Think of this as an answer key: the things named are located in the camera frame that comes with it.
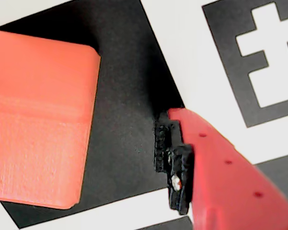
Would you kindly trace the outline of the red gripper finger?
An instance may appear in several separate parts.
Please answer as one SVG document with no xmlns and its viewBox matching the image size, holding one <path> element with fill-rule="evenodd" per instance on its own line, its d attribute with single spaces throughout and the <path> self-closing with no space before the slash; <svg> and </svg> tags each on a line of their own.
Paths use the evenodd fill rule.
<svg viewBox="0 0 288 230">
<path fill-rule="evenodd" d="M 171 108 L 155 122 L 154 168 L 196 230 L 288 230 L 288 199 L 209 122 Z"/>
</svg>

